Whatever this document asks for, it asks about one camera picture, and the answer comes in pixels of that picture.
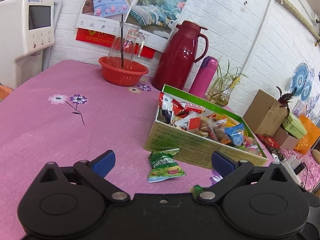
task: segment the pink thermos bottle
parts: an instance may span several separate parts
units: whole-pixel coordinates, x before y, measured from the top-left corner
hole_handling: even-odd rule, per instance
[[[192,83],[189,93],[203,98],[215,72],[217,71],[217,68],[218,60],[216,60],[214,57],[206,57],[202,61],[202,64],[199,68],[195,80]]]

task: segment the blue gripper pad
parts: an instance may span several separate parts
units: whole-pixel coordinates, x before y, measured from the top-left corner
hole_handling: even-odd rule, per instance
[[[211,164],[223,178],[239,167],[239,164],[236,161],[218,151],[212,153]]]
[[[115,166],[116,155],[113,151],[108,150],[104,154],[89,162],[89,167],[100,177],[104,178]]]

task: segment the white flower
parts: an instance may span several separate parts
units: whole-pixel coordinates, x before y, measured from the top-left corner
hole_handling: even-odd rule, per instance
[[[69,97],[66,95],[53,95],[53,97],[49,97],[49,100],[51,101],[52,104],[58,105],[58,104],[64,104],[65,101],[68,99]]]
[[[128,88],[128,90],[130,91],[130,92],[132,92],[132,93],[141,93],[141,91],[139,90],[139,89],[137,89],[137,88],[134,88],[134,87],[129,87]]]
[[[215,182],[219,182],[220,180],[223,179],[223,177],[221,177],[220,175],[219,175],[219,176],[213,176],[212,178],[213,178],[213,180],[214,180]]]

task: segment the red poster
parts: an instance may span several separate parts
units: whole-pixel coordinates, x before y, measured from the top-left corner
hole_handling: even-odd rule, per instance
[[[114,36],[111,34],[96,32],[96,31],[90,31],[85,29],[78,28],[76,40],[77,41],[85,41],[97,45],[102,45],[105,47],[111,47],[113,42]],[[139,45],[136,44],[135,53],[138,52]],[[153,58],[155,54],[155,50],[148,48],[146,46],[143,46],[141,56],[146,58]]]

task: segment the display screen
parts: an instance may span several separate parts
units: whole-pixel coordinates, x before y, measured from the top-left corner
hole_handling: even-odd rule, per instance
[[[51,26],[51,6],[29,5],[29,30]]]

